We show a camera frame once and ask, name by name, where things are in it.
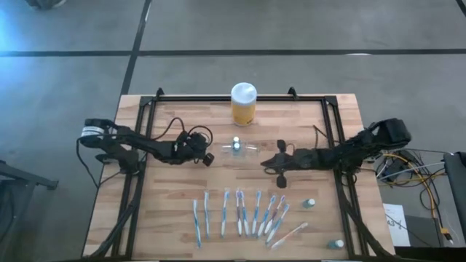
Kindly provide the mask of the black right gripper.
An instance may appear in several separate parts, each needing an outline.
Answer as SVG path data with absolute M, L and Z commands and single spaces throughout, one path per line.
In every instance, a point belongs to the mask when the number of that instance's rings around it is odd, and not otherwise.
M 279 188 L 287 187 L 287 179 L 284 175 L 289 170 L 310 170 L 317 159 L 317 150 L 298 148 L 293 153 L 287 154 L 287 145 L 284 140 L 277 141 L 279 153 L 275 154 L 271 159 L 260 163 L 265 171 L 276 171 L 278 173 L 277 186 Z

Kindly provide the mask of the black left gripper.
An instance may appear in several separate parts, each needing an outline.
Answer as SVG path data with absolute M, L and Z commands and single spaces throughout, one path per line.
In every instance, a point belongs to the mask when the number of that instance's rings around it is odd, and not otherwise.
M 198 163 L 199 160 L 209 167 L 214 161 L 214 155 L 207 151 L 212 151 L 215 148 L 213 140 L 207 138 L 199 132 L 188 133 L 183 131 L 178 136 L 178 159 L 183 164 L 184 162 L 193 161 Z

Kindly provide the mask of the clear acrylic organizer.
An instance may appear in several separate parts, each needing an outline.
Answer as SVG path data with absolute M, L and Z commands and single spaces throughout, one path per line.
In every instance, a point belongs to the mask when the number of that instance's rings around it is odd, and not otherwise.
M 230 157 L 236 157 L 236 158 L 245 158 L 249 156 L 258 156 L 260 153 L 260 148 L 256 145 L 242 142 L 240 141 L 240 144 L 242 146 L 242 152 L 240 155 L 234 155 L 232 146 L 234 142 L 232 141 L 230 144 L 225 144 L 221 146 L 221 153 L 224 156 L 230 156 Z

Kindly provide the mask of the yellow canister white lid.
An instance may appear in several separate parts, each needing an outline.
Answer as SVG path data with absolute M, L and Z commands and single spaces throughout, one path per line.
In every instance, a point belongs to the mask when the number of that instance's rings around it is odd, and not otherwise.
M 256 112 L 257 90 L 247 82 L 240 82 L 231 90 L 232 118 L 235 124 L 247 126 Z

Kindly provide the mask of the black power brick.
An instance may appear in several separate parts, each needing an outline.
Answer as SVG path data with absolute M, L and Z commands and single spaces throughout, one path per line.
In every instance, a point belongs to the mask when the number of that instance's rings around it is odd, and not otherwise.
M 403 160 L 392 159 L 392 162 L 387 165 L 383 175 L 386 176 L 401 171 L 404 168 L 404 164 L 405 162 Z

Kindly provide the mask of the white paper sheet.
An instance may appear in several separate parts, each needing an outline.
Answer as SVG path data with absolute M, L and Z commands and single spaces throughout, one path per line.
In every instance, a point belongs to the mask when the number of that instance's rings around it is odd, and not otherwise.
M 395 247 L 411 245 L 402 205 L 383 204 L 392 243 Z

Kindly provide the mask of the black aluminium table frame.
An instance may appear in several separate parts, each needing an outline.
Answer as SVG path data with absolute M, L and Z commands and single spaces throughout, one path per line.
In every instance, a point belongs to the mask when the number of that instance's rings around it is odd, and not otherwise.
M 363 128 L 358 102 L 346 95 L 163 95 L 144 110 L 142 131 L 173 139 L 182 129 L 213 132 L 211 166 L 168 165 L 149 157 L 143 178 L 103 170 L 83 256 L 95 252 L 117 221 L 123 188 L 141 188 L 133 221 L 110 254 L 119 260 L 338 260 L 368 255 L 355 224 L 340 211 L 337 190 L 357 198 L 363 221 L 394 250 L 374 174 L 352 185 L 334 172 L 292 171 L 280 189 L 262 162 L 289 148 L 326 148 Z

